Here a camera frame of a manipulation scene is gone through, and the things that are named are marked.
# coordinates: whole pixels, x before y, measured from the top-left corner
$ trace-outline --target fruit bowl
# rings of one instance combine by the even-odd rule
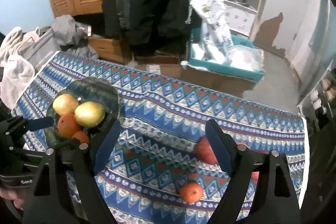
[[[106,111],[104,120],[94,128],[84,128],[84,131],[87,131],[89,137],[99,133],[108,121],[119,117],[120,107],[118,92],[105,79],[86,77],[82,80],[73,81],[67,88],[61,90],[54,99],[65,93],[71,94],[76,100],[78,100],[79,104],[93,101],[104,106]],[[53,148],[55,145],[65,141],[66,139],[58,132],[57,123],[60,116],[53,109],[53,104],[50,104],[47,109],[46,116],[54,118],[54,125],[44,129],[48,148]]]

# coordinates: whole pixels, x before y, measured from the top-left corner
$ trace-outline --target hand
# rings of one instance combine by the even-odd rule
[[[14,206],[23,211],[27,189],[9,190],[0,188],[0,197],[13,201]]]

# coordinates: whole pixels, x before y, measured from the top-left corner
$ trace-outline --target white plastic bag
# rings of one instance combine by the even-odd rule
[[[224,0],[190,0],[190,5],[202,18],[201,41],[213,60],[219,64],[233,46],[230,29],[225,20]]]
[[[229,49],[226,65],[238,69],[261,71],[264,66],[264,51],[243,45],[236,45]]]

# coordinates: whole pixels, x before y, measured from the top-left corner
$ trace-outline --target cardboard box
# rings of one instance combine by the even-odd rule
[[[135,68],[175,78],[194,85],[203,86],[208,89],[228,93],[237,97],[242,97],[244,91],[252,90],[256,85],[256,83],[245,79],[209,71],[196,70],[189,66],[184,69],[181,65],[136,65]]]

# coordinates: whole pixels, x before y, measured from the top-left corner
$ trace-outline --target patterned tablecloth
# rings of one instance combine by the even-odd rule
[[[252,150],[286,153],[299,197],[305,165],[301,117],[176,79],[60,52],[27,87],[12,115],[44,117],[60,90],[86,76],[109,80],[122,102],[120,138],[96,177],[118,222],[208,221],[229,181],[219,166],[204,164],[193,153],[210,118]],[[28,132],[25,140],[34,150],[47,147],[43,130]],[[69,180],[71,193],[79,200],[73,179]],[[179,198],[178,190],[187,181],[204,188],[199,202],[186,204]],[[255,187],[251,180],[239,219],[248,215]]]

